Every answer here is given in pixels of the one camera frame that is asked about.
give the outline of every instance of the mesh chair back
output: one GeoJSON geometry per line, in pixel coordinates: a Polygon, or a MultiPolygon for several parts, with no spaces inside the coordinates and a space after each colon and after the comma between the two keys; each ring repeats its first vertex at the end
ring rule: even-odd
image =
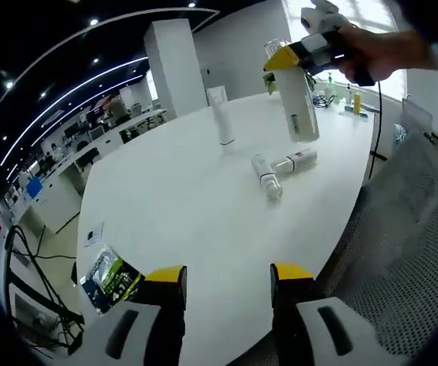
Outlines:
{"type": "Polygon", "coordinates": [[[416,355],[438,324],[438,152],[410,133],[363,187],[316,284],[371,322],[394,355],[416,355]]]}

